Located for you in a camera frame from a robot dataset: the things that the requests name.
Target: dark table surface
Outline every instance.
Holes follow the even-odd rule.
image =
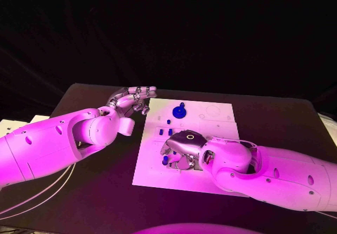
[[[52,116],[106,105],[120,87],[74,84]],[[241,139],[337,163],[337,147],[307,100],[159,90],[159,98],[232,103]],[[215,223],[263,233],[337,233],[336,219],[253,198],[135,186],[146,116],[135,113],[135,133],[83,160],[57,196],[0,225],[64,234],[132,233],[171,223]],[[15,184],[0,192],[0,210],[35,195],[63,172]],[[57,190],[8,215],[37,205]]]

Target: robotic hand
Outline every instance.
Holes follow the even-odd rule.
[[[146,115],[146,98],[156,87],[119,90],[106,106],[90,108],[29,124],[0,138],[0,188],[58,172],[113,142],[117,133],[130,136],[135,111]]]
[[[337,211],[337,164],[296,151],[257,146],[244,140],[186,130],[166,141],[162,155],[182,158],[168,168],[194,169],[198,164],[217,186],[260,201],[299,211]],[[250,174],[250,165],[255,172]]]

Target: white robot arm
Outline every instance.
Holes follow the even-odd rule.
[[[172,150],[182,158],[171,161],[165,156],[168,168],[191,170],[199,164],[221,189],[293,210],[337,211],[337,164],[248,141],[207,140],[191,130],[171,137],[162,155]]]
[[[91,108],[29,124],[0,138],[0,188],[51,175],[113,142],[117,133],[130,136],[133,111],[146,115],[146,98],[156,87],[119,90],[106,106]]]

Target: blue knob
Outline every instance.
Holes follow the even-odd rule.
[[[186,116],[185,103],[181,103],[181,105],[175,107],[172,113],[176,118],[183,118]]]
[[[168,164],[169,164],[169,157],[165,156],[165,158],[163,158],[163,165],[166,166]]]

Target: black curtain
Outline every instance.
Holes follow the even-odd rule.
[[[0,117],[50,115],[75,82],[306,98],[337,115],[327,5],[2,1]]]

